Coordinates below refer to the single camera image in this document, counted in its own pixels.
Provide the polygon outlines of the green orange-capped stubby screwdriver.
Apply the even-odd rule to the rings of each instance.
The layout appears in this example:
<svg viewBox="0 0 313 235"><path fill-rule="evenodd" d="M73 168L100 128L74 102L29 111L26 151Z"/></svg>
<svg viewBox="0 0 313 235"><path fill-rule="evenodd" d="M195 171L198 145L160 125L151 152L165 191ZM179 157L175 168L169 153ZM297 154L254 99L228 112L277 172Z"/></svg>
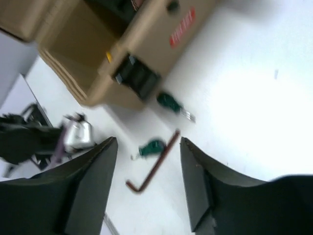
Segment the green orange-capped stubby screwdriver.
<svg viewBox="0 0 313 235"><path fill-rule="evenodd" d="M193 123L196 122L195 116L187 111L184 106L180 104L171 94L167 92L160 92L156 96L156 101L162 108L170 110L176 115L181 115Z"/></svg>

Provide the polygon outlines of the long brown hex key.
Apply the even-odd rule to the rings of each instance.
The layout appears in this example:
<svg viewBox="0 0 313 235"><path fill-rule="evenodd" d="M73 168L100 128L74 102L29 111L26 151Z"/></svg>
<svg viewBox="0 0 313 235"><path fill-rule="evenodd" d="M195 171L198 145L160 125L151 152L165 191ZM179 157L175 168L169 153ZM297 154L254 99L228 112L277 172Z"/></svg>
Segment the long brown hex key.
<svg viewBox="0 0 313 235"><path fill-rule="evenodd" d="M155 176L156 172L160 168L161 164L163 163L163 161L165 160L165 158L167 157L167 155L169 154L169 152L173 148L173 146L176 143L176 141L177 141L179 136L180 136L180 130L177 129L174 132L174 134L172 135L172 137L170 138L170 140L168 141L168 143L166 143L167 146L166 146L165 150L161 154L158 155L158 159L156 160L156 162L153 165L152 169L149 171L148 175L144 179L144 181L141 184L141 186L139 186L137 188L130 180L126 181L126 186L131 191L133 191L135 193L142 193L147 188L147 186L151 182L152 178Z"/></svg>

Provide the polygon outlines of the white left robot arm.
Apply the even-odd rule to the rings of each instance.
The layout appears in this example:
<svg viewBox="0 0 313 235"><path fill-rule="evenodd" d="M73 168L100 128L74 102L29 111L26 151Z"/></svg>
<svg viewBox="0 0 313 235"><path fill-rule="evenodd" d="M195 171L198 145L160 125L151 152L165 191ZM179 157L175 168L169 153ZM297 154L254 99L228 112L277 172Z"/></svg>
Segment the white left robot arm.
<svg viewBox="0 0 313 235"><path fill-rule="evenodd" d="M0 118L0 157L18 165L33 155L54 153L62 128L26 122L19 115Z"/></svg>

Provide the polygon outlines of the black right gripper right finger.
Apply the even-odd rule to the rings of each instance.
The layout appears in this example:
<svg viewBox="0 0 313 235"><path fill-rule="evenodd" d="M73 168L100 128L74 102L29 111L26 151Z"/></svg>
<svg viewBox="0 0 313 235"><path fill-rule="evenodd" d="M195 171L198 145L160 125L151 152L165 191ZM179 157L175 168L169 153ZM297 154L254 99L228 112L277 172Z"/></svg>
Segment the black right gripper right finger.
<svg viewBox="0 0 313 235"><path fill-rule="evenodd" d="M216 161L187 138L181 138L180 159L193 233L312 234L311 175L258 180Z"/></svg>

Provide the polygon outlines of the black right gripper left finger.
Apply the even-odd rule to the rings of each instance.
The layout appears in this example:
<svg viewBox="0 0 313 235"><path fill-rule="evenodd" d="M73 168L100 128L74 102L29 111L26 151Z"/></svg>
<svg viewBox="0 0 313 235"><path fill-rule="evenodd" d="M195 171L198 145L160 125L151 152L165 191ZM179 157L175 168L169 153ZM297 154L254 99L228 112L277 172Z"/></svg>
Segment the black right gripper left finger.
<svg viewBox="0 0 313 235"><path fill-rule="evenodd" d="M100 234L117 152L117 139L110 137L29 179L1 182L1 234Z"/></svg>

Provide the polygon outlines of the green stubby flathead screwdriver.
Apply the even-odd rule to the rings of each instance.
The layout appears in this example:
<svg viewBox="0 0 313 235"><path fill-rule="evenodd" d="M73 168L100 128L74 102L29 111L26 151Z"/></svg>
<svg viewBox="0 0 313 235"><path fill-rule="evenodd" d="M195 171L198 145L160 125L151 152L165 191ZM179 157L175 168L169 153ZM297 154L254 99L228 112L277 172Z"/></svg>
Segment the green stubby flathead screwdriver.
<svg viewBox="0 0 313 235"><path fill-rule="evenodd" d="M139 158L147 158L153 155L159 155L165 150L166 146L166 142L162 139L150 140L146 144L138 147L138 153L131 155L131 160L135 161Z"/></svg>

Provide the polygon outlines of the tan plastic toolbox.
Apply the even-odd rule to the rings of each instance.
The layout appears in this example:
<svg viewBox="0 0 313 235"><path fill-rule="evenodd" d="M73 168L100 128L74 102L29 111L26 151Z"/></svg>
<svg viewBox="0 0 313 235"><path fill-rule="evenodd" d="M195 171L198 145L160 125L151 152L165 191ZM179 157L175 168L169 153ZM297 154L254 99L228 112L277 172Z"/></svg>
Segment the tan plastic toolbox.
<svg viewBox="0 0 313 235"><path fill-rule="evenodd" d="M140 110L216 5L215 0L3 0L0 29L35 42L79 104ZM127 54L161 76L145 101L113 79Z"/></svg>

